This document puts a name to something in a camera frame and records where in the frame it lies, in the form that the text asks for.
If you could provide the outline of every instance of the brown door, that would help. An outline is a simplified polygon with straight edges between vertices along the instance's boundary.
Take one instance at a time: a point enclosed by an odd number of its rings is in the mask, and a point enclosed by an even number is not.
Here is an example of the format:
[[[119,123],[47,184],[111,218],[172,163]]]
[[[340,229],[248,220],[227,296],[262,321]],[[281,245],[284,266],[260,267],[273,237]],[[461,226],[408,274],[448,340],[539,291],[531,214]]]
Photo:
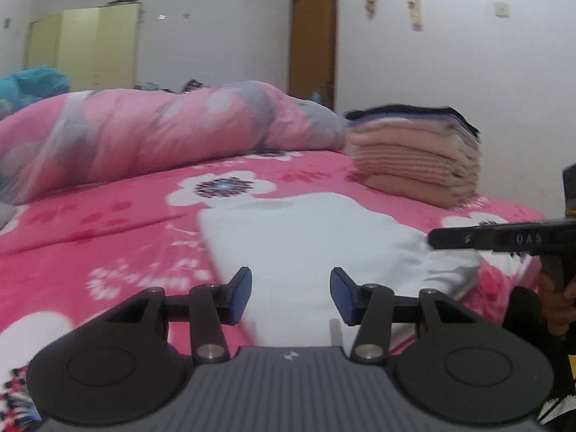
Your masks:
[[[292,0],[288,93],[334,108],[338,0]]]

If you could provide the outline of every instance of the human hand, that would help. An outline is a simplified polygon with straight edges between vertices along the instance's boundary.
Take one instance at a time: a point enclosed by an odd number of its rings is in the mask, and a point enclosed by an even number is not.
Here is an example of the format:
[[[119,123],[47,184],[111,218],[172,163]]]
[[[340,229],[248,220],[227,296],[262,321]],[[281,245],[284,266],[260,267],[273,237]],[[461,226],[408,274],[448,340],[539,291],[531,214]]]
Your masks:
[[[564,292],[556,292],[554,282],[544,273],[539,275],[538,299],[542,304],[542,315],[548,321],[548,331],[554,336],[562,336],[569,325],[576,321],[576,282],[571,282]]]

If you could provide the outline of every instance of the yellow wardrobe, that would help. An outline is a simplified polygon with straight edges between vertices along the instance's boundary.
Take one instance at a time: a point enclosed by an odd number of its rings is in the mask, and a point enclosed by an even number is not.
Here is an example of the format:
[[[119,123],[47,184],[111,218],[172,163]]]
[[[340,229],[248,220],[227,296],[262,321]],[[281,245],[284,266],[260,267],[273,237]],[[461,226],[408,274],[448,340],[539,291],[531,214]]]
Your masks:
[[[48,65],[73,91],[132,88],[140,3],[69,9],[31,24],[25,67]]]

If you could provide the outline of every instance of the light switch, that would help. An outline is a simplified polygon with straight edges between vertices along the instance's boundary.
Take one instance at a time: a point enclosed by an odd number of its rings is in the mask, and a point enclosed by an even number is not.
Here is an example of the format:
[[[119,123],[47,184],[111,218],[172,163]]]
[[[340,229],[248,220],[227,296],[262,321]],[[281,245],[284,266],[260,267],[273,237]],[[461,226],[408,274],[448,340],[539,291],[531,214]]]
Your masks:
[[[509,18],[510,17],[510,7],[508,3],[497,2],[494,3],[494,12],[499,18]]]

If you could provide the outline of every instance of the gray ribbed panel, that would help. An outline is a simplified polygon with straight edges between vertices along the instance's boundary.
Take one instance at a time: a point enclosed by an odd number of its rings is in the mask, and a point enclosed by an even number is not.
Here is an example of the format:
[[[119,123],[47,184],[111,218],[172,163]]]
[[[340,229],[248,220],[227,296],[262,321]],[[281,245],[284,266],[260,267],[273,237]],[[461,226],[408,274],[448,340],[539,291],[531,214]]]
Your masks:
[[[39,432],[81,430],[48,421]],[[155,414],[124,426],[98,428],[99,432],[482,430],[445,423],[419,411],[395,390],[383,369],[353,364],[339,347],[244,347],[226,364],[198,368],[182,393]],[[486,430],[543,429],[531,422]]]

